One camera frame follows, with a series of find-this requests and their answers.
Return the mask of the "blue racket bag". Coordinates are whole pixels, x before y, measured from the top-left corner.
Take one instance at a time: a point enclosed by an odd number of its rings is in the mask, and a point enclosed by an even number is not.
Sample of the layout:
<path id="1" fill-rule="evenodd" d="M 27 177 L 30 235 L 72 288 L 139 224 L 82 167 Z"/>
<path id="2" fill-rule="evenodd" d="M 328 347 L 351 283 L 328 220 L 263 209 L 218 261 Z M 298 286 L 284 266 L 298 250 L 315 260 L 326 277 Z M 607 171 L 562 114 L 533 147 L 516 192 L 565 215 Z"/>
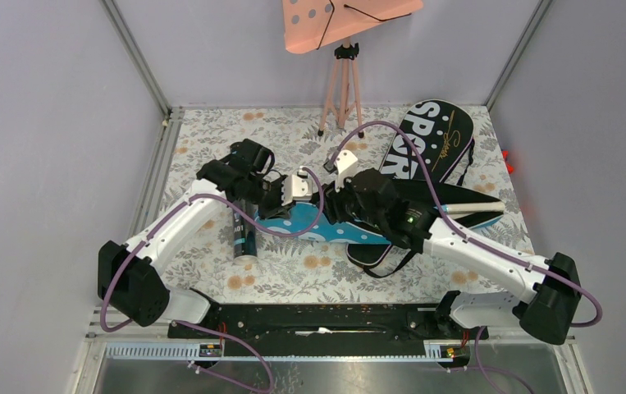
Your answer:
<path id="1" fill-rule="evenodd" d="M 496 197 L 475 190 L 450 184 L 434 185 L 439 201 L 443 204 L 503 202 Z M 313 194 L 310 201 L 298 202 L 291 209 L 290 218 L 259 218 L 259 224 L 267 229 L 280 232 L 297 232 L 305 229 L 318 214 L 318 193 Z M 479 212 L 448 214 L 458 224 L 468 228 L 488 227 L 500 220 L 503 212 Z M 313 229 L 299 236 L 307 241 L 342 243 L 346 245 L 346 256 L 351 263 L 360 267 L 370 277 L 384 278 L 401 270 L 415 255 L 408 250 L 402 260 L 388 273 L 376 273 L 375 268 L 381 265 L 389 252 L 396 247 L 382 231 L 371 224 L 362 222 L 330 222 L 325 213 L 321 215 Z"/>

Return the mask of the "black shuttlecock tube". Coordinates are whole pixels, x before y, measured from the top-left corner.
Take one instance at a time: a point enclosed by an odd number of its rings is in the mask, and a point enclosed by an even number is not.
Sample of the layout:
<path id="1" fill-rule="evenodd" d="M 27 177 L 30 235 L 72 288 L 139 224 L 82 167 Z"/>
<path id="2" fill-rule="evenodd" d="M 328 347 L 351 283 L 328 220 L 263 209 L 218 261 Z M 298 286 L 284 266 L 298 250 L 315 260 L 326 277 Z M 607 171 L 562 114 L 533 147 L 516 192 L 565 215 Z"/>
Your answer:
<path id="1" fill-rule="evenodd" d="M 233 261 L 235 264 L 246 265 L 258 262 L 254 226 L 243 219 L 236 210 L 233 213 Z"/>

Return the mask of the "black sport racket bag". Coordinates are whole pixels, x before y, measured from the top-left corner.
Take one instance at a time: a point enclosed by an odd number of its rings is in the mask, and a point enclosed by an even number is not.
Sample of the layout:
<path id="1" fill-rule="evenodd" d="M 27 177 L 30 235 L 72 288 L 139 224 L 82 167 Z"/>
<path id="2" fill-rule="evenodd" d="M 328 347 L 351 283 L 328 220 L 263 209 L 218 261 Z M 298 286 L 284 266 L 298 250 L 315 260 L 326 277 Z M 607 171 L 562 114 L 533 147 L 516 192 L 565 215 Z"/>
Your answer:
<path id="1" fill-rule="evenodd" d="M 434 183 L 461 186 L 473 164 L 475 125 L 461 107 L 440 99 L 414 104 L 399 128 L 413 141 L 420 153 L 416 158 L 403 137 L 391 142 L 379 171 L 397 179 L 422 180 L 419 163 L 425 163 Z"/>

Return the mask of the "blue racket white grip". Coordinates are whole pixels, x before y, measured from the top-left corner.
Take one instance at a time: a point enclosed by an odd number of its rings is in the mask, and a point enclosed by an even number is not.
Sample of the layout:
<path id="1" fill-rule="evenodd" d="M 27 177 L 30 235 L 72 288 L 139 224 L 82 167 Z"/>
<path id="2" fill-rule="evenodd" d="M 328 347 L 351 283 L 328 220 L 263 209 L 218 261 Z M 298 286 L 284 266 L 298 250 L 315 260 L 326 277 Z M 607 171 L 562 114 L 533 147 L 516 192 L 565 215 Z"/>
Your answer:
<path id="1" fill-rule="evenodd" d="M 448 214 L 503 212 L 505 209 L 505 204 L 503 202 L 463 203 L 463 204 L 443 204 L 441 207 Z"/>

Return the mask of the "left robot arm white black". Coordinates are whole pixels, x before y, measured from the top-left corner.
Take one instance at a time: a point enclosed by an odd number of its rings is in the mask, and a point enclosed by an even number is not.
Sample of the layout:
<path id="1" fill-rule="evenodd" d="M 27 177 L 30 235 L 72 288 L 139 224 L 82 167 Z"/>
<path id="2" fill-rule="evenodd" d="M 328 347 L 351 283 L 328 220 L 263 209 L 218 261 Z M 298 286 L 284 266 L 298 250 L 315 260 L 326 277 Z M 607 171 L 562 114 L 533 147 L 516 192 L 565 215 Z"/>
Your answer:
<path id="1" fill-rule="evenodd" d="M 270 149 L 249 139 L 234 143 L 227 156 L 204 164 L 183 196 L 146 229 L 124 244 L 107 242 L 98 253 L 102 330 L 115 332 L 130 323 L 147 327 L 166 319 L 187 322 L 199 337 L 214 334 L 219 316 L 210 309 L 207 297 L 166 286 L 162 273 L 186 241 L 218 213 L 221 204 L 267 232 L 235 202 L 260 205 L 272 198 L 278 208 L 284 208 L 322 190 L 317 175 L 307 167 L 292 176 L 267 181 L 274 163 Z"/>

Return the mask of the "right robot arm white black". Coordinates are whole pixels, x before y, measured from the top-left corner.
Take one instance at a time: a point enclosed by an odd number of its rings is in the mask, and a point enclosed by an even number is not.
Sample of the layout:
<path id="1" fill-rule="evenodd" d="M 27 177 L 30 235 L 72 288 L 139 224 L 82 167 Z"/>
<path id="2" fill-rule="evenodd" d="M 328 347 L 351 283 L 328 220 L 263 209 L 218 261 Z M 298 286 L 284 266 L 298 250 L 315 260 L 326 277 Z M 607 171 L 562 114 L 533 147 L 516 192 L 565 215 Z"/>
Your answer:
<path id="1" fill-rule="evenodd" d="M 393 179 L 363 170 L 322 189 L 331 222 L 362 224 L 414 254 L 448 259 L 500 283 L 504 292 L 455 292 L 441 302 L 436 330 L 455 338 L 466 328 L 518 325 L 531 337 L 561 345 L 575 327 L 583 297 L 573 258 L 521 252 L 448 218 L 425 180 Z"/>

